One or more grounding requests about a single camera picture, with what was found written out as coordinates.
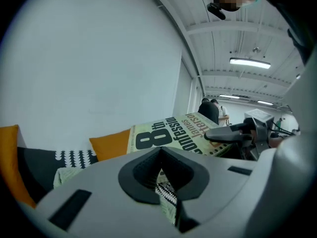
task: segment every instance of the mustard yellow cushion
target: mustard yellow cushion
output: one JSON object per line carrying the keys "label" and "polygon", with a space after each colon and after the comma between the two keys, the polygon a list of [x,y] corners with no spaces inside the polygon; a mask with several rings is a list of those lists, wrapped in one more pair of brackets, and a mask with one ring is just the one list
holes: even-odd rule
{"label": "mustard yellow cushion", "polygon": [[18,130],[18,125],[0,128],[0,174],[16,200],[35,208],[36,203],[30,197],[18,168]]}
{"label": "mustard yellow cushion", "polygon": [[89,138],[98,161],[125,155],[128,149],[130,130],[104,137]]}

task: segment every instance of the person in white shirt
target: person in white shirt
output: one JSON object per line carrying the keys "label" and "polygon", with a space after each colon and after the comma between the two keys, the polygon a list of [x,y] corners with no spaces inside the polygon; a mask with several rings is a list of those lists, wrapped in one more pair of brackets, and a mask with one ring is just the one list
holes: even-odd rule
{"label": "person in white shirt", "polygon": [[226,121],[229,120],[229,112],[225,106],[220,106],[216,99],[212,99],[210,101],[214,103],[219,109],[219,127],[226,126]]}

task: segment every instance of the light fixture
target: light fixture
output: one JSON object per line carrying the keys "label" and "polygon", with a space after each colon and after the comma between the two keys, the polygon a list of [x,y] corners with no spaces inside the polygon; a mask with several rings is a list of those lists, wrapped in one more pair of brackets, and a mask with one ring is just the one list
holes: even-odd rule
{"label": "light fixture", "polygon": [[223,95],[223,94],[220,94],[219,96],[220,96],[220,97],[225,97],[225,98],[232,98],[232,99],[239,99],[239,98],[240,98],[240,97],[238,97],[238,96]]}
{"label": "light fixture", "polygon": [[248,66],[255,66],[260,67],[263,69],[269,69],[271,64],[268,62],[257,61],[252,59],[244,59],[244,58],[230,58],[231,64],[239,64],[239,65],[248,65]]}
{"label": "light fixture", "polygon": [[265,105],[269,105],[269,106],[274,105],[273,103],[265,102],[265,101],[258,101],[258,103],[265,104]]}

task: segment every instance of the ceiling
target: ceiling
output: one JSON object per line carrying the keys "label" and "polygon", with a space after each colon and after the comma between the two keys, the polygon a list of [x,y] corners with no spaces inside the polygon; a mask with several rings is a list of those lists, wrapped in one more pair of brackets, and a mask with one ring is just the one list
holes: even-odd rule
{"label": "ceiling", "polygon": [[[238,101],[261,100],[287,109],[283,97],[304,66],[275,7],[260,0],[236,12],[224,11],[222,21],[206,10],[207,0],[165,1],[177,13],[178,26],[183,24],[207,97],[230,94],[241,97]],[[254,53],[255,47],[260,52]],[[231,65],[231,57],[261,60],[271,67]]]}

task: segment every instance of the pillow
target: pillow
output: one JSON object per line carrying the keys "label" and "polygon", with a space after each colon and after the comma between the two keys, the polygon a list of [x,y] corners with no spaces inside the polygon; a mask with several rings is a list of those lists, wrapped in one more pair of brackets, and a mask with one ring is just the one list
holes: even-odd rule
{"label": "pillow", "polygon": [[35,208],[36,204],[30,197],[18,169],[18,130],[18,125],[0,128],[0,174],[16,200]]}
{"label": "pillow", "polygon": [[128,149],[130,130],[104,137],[89,138],[98,161],[125,155]]}

